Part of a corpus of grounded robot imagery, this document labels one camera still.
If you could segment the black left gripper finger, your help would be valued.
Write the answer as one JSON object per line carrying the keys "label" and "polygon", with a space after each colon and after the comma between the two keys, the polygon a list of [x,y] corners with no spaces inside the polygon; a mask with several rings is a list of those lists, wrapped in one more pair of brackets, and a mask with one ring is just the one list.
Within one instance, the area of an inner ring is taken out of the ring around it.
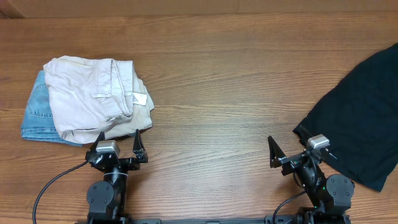
{"label": "black left gripper finger", "polygon": [[95,140],[95,142],[91,145],[90,147],[90,152],[95,152],[97,145],[100,141],[104,141],[105,140],[105,134],[104,132],[100,132],[100,134],[98,135],[97,139]]}
{"label": "black left gripper finger", "polygon": [[134,145],[132,151],[137,158],[146,158],[146,150],[142,143],[141,132],[138,129],[134,135]]}

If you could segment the black cloth garment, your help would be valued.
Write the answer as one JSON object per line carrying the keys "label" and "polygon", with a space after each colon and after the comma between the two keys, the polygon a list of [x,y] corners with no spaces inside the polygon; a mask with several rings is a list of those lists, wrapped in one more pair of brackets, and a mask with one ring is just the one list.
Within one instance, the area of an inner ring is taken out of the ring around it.
{"label": "black cloth garment", "polygon": [[312,136],[326,136],[324,161],[380,192],[397,165],[397,45],[355,66],[293,132],[303,145]]}

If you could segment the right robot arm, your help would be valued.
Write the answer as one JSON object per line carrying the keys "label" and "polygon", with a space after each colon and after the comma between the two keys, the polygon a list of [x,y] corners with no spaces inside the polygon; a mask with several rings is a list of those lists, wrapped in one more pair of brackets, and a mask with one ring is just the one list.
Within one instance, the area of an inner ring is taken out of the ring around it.
{"label": "right robot arm", "polygon": [[[319,164],[322,154],[328,151],[330,141],[319,134],[307,141],[303,152],[287,157],[272,136],[267,138],[270,150],[270,167],[282,168],[282,175],[292,174],[295,183],[302,192],[282,202],[272,215],[264,218],[265,223],[296,223],[296,224],[334,224],[350,223],[346,211],[351,208],[354,194],[354,183],[342,174],[325,177]],[[287,203],[306,194],[311,207],[300,207],[294,215],[278,215],[278,211]]]}

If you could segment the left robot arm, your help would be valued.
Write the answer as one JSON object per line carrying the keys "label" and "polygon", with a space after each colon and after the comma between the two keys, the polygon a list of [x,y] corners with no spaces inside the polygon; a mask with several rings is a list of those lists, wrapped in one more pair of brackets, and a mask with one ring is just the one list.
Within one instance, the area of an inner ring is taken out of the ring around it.
{"label": "left robot arm", "polygon": [[90,186],[86,194],[89,204],[88,223],[132,223],[125,212],[128,172],[139,170],[148,162],[148,155],[137,129],[132,147],[133,157],[120,158],[115,140],[106,140],[101,132],[86,153],[86,161],[103,173],[103,180]]}

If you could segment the beige folded trousers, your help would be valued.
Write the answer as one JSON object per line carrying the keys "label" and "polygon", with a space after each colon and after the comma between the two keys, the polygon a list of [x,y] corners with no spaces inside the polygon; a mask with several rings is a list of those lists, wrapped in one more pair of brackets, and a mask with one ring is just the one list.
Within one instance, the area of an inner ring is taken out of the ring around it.
{"label": "beige folded trousers", "polygon": [[154,102],[131,60],[62,56],[43,66],[59,136],[77,144],[152,127]]}

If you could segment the blue folded jeans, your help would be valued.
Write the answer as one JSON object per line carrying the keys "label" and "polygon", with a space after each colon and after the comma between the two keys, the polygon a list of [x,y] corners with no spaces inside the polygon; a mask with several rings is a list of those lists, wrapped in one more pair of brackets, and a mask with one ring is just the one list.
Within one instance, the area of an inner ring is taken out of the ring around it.
{"label": "blue folded jeans", "polygon": [[41,70],[35,80],[21,124],[21,138],[30,141],[54,142],[81,147],[82,144],[62,139],[53,122],[45,73]]}

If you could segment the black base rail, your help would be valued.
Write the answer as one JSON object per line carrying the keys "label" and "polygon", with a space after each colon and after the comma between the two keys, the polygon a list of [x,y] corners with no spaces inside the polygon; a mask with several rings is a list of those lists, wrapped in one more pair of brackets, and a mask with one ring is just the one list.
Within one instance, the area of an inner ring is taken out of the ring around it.
{"label": "black base rail", "polygon": [[86,221],[85,223],[127,223],[127,224],[294,224],[294,223],[315,223],[315,224],[351,224],[349,217],[327,220],[325,217],[314,217],[313,221],[306,221],[296,215],[266,215],[264,218],[227,218],[227,219],[186,219],[186,220],[161,220],[161,219],[128,219],[126,221]]}

